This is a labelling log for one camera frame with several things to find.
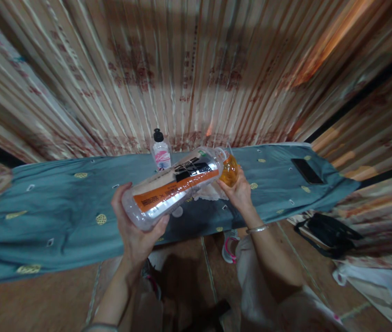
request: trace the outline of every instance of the black pump cap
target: black pump cap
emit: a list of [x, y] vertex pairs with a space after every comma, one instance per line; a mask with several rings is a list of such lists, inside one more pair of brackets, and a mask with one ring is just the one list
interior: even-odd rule
[[162, 142], [164, 140], [164, 135], [161, 133], [159, 128], [154, 130], [153, 138], [155, 142]]

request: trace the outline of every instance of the clear plastic bottle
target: clear plastic bottle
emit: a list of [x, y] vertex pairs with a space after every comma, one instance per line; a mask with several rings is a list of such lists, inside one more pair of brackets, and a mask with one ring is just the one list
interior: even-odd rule
[[172, 147], [168, 139], [164, 138], [159, 128], [154, 130], [150, 152], [158, 171], [163, 171], [172, 165]]
[[218, 179], [230, 154], [224, 148], [199, 147], [171, 168], [127, 190], [122, 205], [131, 221], [150, 231], [203, 186]]

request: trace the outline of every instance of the bottle label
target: bottle label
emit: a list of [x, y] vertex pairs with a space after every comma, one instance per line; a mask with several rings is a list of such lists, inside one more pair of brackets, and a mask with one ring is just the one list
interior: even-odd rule
[[[147, 212], [176, 194], [218, 176], [219, 170], [210, 167], [212, 164], [211, 157], [195, 151], [172, 168], [160, 172], [161, 177], [154, 182], [135, 186], [133, 198], [140, 210]], [[164, 181], [161, 178], [170, 178], [170, 180]]]
[[156, 166], [159, 171], [163, 171], [172, 165], [172, 159], [167, 151], [159, 151], [155, 156]]

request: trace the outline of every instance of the hand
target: hand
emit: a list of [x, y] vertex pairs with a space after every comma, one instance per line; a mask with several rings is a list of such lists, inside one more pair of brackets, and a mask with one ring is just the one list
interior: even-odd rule
[[254, 209], [251, 201], [250, 184], [245, 178], [242, 168], [239, 168], [238, 179], [231, 188], [220, 180], [217, 180], [217, 183], [225, 192], [233, 206], [238, 209], [242, 215]]
[[143, 232], [137, 228], [122, 206], [122, 195], [131, 187], [131, 182], [120, 186], [113, 195], [112, 207], [118, 219], [118, 228], [124, 242], [123, 259], [130, 264], [143, 264], [148, 258], [156, 241], [165, 233], [170, 219], [163, 216], [150, 232]]

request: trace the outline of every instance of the wrist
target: wrist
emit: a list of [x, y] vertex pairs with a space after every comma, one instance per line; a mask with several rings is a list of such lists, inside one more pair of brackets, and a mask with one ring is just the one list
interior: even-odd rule
[[119, 270], [124, 271], [125, 273], [129, 274], [131, 272], [138, 272], [141, 271], [142, 266], [144, 265], [145, 260], [134, 260], [130, 255], [122, 256], [122, 260], [119, 264]]
[[249, 229], [260, 227], [264, 222], [260, 218], [254, 206], [239, 211]]

